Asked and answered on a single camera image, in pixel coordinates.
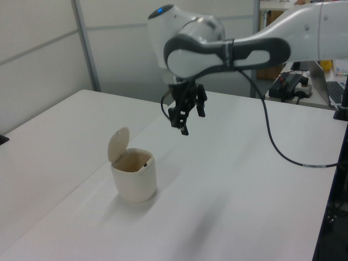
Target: open lid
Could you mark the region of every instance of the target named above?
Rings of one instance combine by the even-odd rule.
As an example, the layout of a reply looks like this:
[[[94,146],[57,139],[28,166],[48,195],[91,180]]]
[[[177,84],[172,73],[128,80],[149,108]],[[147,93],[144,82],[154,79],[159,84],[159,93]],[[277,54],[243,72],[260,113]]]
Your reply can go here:
[[[123,127],[119,129],[110,139],[108,146],[108,158],[110,162],[118,160],[126,150],[129,143],[129,129]]]

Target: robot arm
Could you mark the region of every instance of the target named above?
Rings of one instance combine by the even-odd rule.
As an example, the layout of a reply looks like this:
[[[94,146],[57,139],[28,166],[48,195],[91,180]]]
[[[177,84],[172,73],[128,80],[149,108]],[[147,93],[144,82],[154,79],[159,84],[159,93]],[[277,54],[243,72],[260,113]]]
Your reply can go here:
[[[194,80],[210,73],[273,67],[291,61],[348,58],[348,2],[306,4],[281,15],[259,33],[225,40],[213,16],[166,5],[148,18],[152,46],[176,106],[169,110],[173,127],[188,135],[186,119],[206,96]]]

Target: white desk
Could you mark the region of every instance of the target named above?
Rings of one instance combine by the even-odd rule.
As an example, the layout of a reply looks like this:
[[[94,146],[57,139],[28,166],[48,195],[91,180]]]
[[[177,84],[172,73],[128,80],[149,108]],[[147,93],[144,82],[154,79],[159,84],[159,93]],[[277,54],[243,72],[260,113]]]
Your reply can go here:
[[[260,100],[207,93],[189,136],[156,118],[129,144],[156,158],[158,193],[117,195],[105,163],[0,260],[312,260],[335,169],[281,158]],[[333,111],[267,102],[279,149],[310,164],[335,162],[346,122]]]
[[[157,103],[80,91],[6,136],[0,146],[0,253],[107,161],[111,136],[131,138]]]
[[[284,67],[284,69],[282,70],[282,72],[289,72],[291,71],[291,66],[292,63],[288,63],[286,64],[286,66]],[[312,81],[310,80],[310,75],[309,72],[304,72],[303,76],[308,77],[308,83],[312,84]],[[334,74],[333,70],[331,70],[330,72],[326,72],[325,73],[325,79],[327,82],[332,82],[332,81],[338,81],[339,83],[343,83],[343,85],[346,82],[346,76],[337,76]],[[278,98],[273,98],[269,96],[269,92],[267,91],[266,95],[265,95],[265,99],[269,100],[269,101],[277,101],[279,102],[281,99]],[[286,100],[286,103],[292,103],[292,104],[296,104],[298,97],[294,97],[292,100]],[[299,105],[303,105],[303,106],[310,106],[310,107],[316,107],[316,108],[321,108],[321,109],[330,109],[333,110],[334,108],[329,107],[326,102],[324,101],[324,99],[321,97],[321,95],[318,93],[318,91],[316,90],[316,88],[313,86],[312,87],[312,95],[310,98],[303,98],[300,100]]]

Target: laptop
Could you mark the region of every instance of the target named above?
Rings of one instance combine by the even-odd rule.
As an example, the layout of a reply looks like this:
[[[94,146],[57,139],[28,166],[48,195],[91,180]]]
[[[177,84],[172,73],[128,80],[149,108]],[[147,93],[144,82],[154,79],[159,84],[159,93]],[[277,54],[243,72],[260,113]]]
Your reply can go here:
[[[308,61],[307,63],[313,87],[323,97],[326,104],[330,107],[341,104],[344,87],[338,82],[327,82],[323,69],[316,61]]]

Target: white table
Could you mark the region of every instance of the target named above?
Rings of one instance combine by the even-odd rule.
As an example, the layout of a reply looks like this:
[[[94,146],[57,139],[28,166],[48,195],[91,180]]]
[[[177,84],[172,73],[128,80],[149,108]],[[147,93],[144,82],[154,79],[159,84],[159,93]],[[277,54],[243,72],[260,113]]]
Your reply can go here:
[[[158,193],[117,195],[105,163],[2,256],[10,260],[312,260],[335,169],[281,158],[260,100],[208,92],[189,136],[159,116],[129,147],[156,158]],[[335,162],[346,122],[268,102],[274,140],[293,160]]]
[[[292,63],[288,63],[286,64],[286,66],[284,67],[284,69],[282,70],[282,72],[289,72],[291,71],[291,66]],[[312,84],[312,81],[310,79],[310,74],[309,72],[304,72],[303,76],[308,78],[308,83]],[[330,72],[326,72],[325,73],[325,79],[327,82],[335,82],[338,81],[339,83],[341,83],[343,86],[345,85],[346,82],[346,77],[347,76],[337,76],[335,75],[333,70],[330,70]],[[269,101],[277,101],[280,102],[281,99],[278,98],[273,98],[269,96],[269,92],[267,91],[267,93],[265,94],[265,99],[269,100]],[[292,103],[292,104],[296,104],[298,97],[294,97],[292,100],[286,100],[286,103]],[[316,90],[315,86],[312,87],[312,95],[310,96],[310,98],[303,98],[299,101],[299,105],[303,105],[303,106],[310,106],[310,107],[316,107],[316,108],[321,108],[321,109],[330,109],[330,110],[334,110],[333,107],[329,107],[327,105],[327,103],[324,101],[324,99],[321,97],[321,95],[318,93],[318,91]]]
[[[80,91],[8,133],[0,146],[0,253],[107,161],[111,136],[130,138],[158,103]]]

